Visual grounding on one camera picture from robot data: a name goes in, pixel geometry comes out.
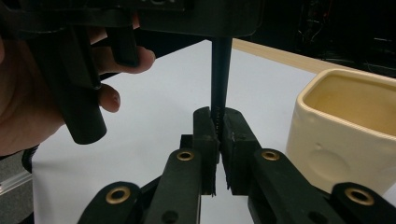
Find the white surface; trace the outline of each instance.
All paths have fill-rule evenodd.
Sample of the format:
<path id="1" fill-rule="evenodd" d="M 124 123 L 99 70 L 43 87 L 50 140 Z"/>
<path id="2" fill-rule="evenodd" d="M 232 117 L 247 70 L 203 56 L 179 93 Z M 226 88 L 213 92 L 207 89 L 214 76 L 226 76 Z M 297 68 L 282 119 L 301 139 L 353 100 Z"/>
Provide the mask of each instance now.
<path id="1" fill-rule="evenodd" d="M 192 133 L 192 113 L 210 105 L 210 42 L 158 59 L 141 75 L 107 80 L 121 94 L 117 114 L 104 112 L 107 135 L 76 145 L 65 127 L 34 156 L 36 223 L 77 223 L 104 186 L 139 186 L 161 175 L 180 136 Z M 286 148 L 297 94 L 314 75 L 233 50 L 227 106 L 242 112 L 263 147 Z M 203 197 L 201 223 L 252 223 L 247 198 L 225 187 L 222 165 L 218 196 Z"/>

